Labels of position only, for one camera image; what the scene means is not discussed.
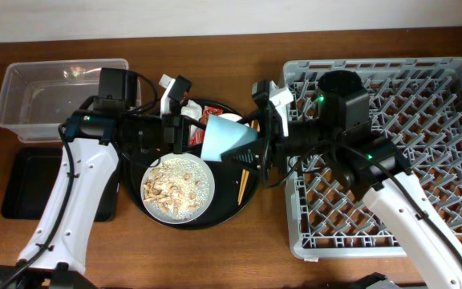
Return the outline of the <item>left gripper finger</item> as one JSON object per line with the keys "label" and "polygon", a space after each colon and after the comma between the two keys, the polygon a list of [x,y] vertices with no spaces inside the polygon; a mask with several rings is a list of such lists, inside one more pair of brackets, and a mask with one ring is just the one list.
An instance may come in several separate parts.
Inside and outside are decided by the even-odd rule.
{"label": "left gripper finger", "polygon": [[194,154],[194,155],[200,155],[202,150],[202,144],[197,144],[194,146],[188,146],[188,147],[183,147],[182,150],[180,151],[180,154]]}
{"label": "left gripper finger", "polygon": [[186,123],[188,123],[189,125],[194,125],[196,126],[197,128],[200,128],[202,130],[205,130],[206,129],[206,125],[205,124],[202,124],[200,121],[198,120],[194,120],[193,118],[189,117],[189,116],[182,116],[182,118],[184,119],[184,121]]}

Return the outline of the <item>light blue cup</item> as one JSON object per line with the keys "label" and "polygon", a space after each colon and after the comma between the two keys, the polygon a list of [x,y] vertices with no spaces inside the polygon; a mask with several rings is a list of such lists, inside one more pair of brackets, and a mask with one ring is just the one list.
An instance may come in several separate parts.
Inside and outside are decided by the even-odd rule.
{"label": "light blue cup", "polygon": [[218,116],[210,115],[206,124],[205,137],[202,143],[201,159],[203,161],[221,161],[221,154],[245,145],[257,139],[257,131],[241,126],[235,128],[220,128],[216,125]]}

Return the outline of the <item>wooden chopstick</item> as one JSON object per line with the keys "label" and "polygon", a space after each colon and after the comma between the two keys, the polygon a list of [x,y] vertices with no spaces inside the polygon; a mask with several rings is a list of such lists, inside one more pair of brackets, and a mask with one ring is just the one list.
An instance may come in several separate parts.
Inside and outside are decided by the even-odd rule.
{"label": "wooden chopstick", "polygon": [[[252,128],[255,128],[258,132],[260,131],[260,125],[259,125],[257,120],[253,120],[250,126]],[[241,186],[240,186],[239,194],[238,194],[238,198],[237,198],[237,204],[239,206],[241,205],[242,199],[243,199],[244,194],[245,194],[245,189],[246,189],[246,186],[247,186],[248,178],[249,178],[249,171],[246,170],[246,169],[243,169],[242,170],[242,175],[241,175]]]}
{"label": "wooden chopstick", "polygon": [[249,172],[245,169],[242,170],[242,175],[241,175],[241,182],[240,182],[240,188],[238,192],[238,197],[237,197],[237,204],[240,205],[242,202],[242,198],[245,192],[245,187],[247,183],[247,178],[249,176]]}

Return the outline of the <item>pink bowl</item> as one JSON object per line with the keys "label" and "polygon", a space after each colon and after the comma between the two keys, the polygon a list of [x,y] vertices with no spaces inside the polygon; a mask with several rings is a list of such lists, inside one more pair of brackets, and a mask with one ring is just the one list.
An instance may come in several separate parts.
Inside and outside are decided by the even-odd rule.
{"label": "pink bowl", "polygon": [[[238,114],[223,113],[217,117],[216,125],[220,128],[235,128],[240,125],[239,120],[242,117]],[[241,126],[249,127],[249,124],[241,124]]]}

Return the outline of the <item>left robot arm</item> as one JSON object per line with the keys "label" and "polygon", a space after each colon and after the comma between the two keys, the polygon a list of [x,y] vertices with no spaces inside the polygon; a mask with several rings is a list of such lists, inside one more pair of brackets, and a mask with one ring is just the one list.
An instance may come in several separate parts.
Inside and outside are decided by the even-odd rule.
{"label": "left robot arm", "polygon": [[86,250],[108,182],[123,152],[117,135],[125,120],[153,118],[153,104],[136,106],[134,71],[104,67],[99,90],[59,125],[62,166],[38,227],[15,266],[0,265],[0,288],[92,288],[84,275]]}

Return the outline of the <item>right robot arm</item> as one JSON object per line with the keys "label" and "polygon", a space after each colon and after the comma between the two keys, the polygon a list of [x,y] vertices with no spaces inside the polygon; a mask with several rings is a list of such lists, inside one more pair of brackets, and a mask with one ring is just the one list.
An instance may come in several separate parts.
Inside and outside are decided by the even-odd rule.
{"label": "right robot arm", "polygon": [[395,236],[430,288],[462,288],[462,243],[426,197],[409,160],[395,144],[371,129],[370,96],[352,71],[325,73],[317,84],[318,115],[289,121],[289,101],[264,79],[253,85],[258,138],[222,153],[256,173],[266,188],[278,187],[313,154],[322,156],[333,178],[350,190]]}

